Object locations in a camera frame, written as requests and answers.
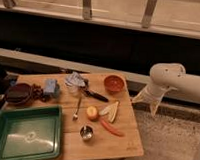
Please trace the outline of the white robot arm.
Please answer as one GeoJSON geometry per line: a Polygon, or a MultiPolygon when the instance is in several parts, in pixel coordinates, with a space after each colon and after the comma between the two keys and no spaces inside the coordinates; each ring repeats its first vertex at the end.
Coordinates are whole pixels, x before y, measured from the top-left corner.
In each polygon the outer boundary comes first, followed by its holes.
{"type": "Polygon", "coordinates": [[[150,81],[132,102],[148,103],[151,115],[155,116],[164,95],[172,90],[183,92],[200,102],[200,76],[187,73],[179,63],[157,63],[150,69],[150,81]]]}

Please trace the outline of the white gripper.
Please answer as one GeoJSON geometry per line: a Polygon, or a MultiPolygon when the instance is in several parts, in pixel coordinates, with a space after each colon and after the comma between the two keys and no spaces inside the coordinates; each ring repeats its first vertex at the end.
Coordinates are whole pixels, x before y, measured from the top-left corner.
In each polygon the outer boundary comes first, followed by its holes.
{"type": "Polygon", "coordinates": [[[145,102],[149,104],[149,110],[152,116],[155,116],[158,106],[161,104],[161,101],[168,92],[168,88],[148,84],[144,88],[142,88],[139,93],[132,99],[134,104],[139,102],[145,102]]]}

